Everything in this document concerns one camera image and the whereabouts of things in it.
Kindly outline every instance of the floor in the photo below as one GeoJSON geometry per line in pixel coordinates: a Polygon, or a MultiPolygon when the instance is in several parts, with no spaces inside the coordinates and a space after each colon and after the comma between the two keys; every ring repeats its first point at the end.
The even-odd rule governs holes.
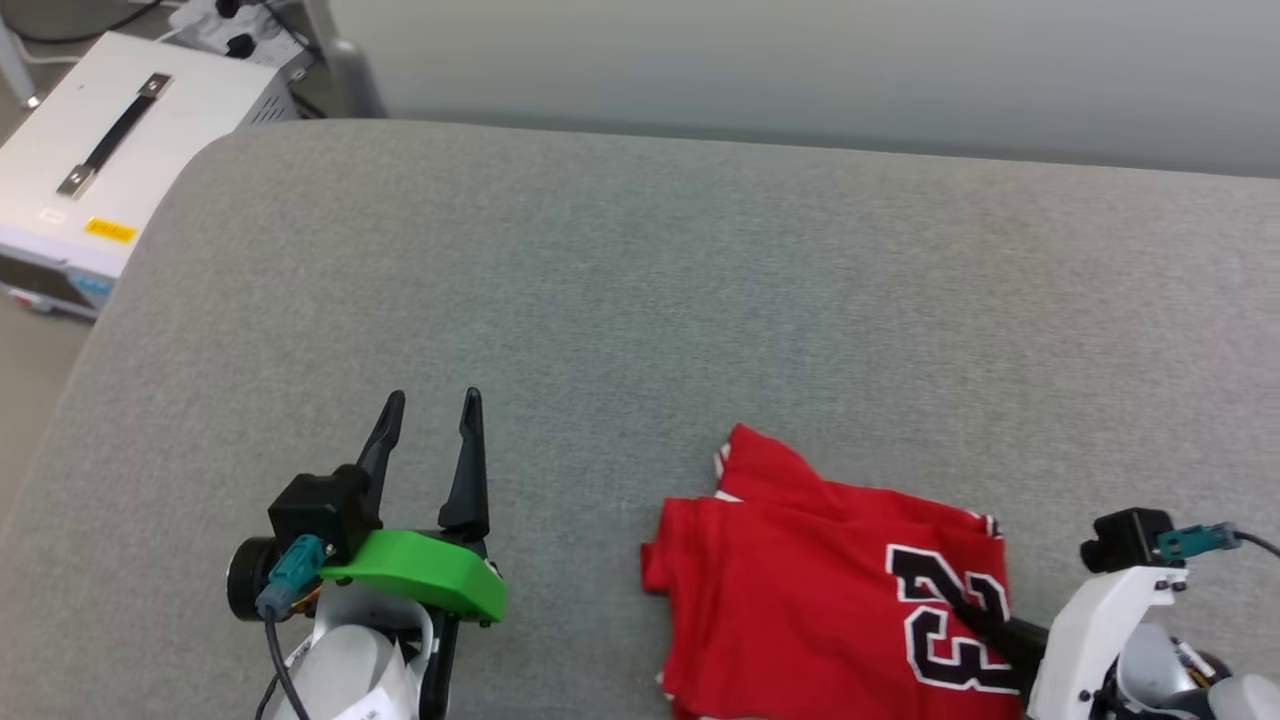
{"type": "MultiPolygon", "coordinates": [[[[125,0],[3,0],[4,15],[32,35],[78,35],[105,27],[140,5],[125,0]]],[[[156,37],[165,32],[168,10],[150,13],[124,32],[156,37]]],[[[289,6],[285,18],[306,32],[301,9],[289,6]]],[[[32,55],[79,55],[86,45],[33,46],[32,55]]],[[[32,65],[37,87],[49,91],[70,68],[69,64],[32,65]]],[[[335,108],[326,73],[312,72],[296,90],[330,111],[335,108]]],[[[0,81],[0,138],[27,118],[6,85],[0,81]]],[[[37,315],[0,297],[0,524],[31,466],[44,429],[92,325],[61,315],[37,315]]]]}

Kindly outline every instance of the red jersey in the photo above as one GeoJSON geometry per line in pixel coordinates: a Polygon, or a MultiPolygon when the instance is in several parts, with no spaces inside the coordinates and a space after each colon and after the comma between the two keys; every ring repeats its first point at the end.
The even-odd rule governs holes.
{"type": "Polygon", "coordinates": [[[942,600],[1009,616],[989,519],[828,483],[744,427],[718,460],[741,502],[668,500],[643,551],[645,589],[671,602],[677,717],[1021,716],[1009,666],[942,600]]]}

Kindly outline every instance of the gray table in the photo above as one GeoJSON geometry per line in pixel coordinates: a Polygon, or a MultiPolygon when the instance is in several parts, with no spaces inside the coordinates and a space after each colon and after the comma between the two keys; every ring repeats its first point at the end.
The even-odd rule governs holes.
{"type": "MultiPolygon", "coordinates": [[[[463,633],[458,720],[666,715],[639,544],[663,497],[712,489],[735,421],[996,514],[1033,620],[1084,579],[1100,514],[1280,538],[1277,223],[1280,183],[1211,176],[396,122],[219,141],[6,527],[0,716],[248,717],[269,660],[227,560],[393,388],[384,518],[413,527],[485,392],[511,606],[463,633]]],[[[1189,641],[1280,667],[1280,562],[1210,557],[1192,584],[1189,641]]]]}

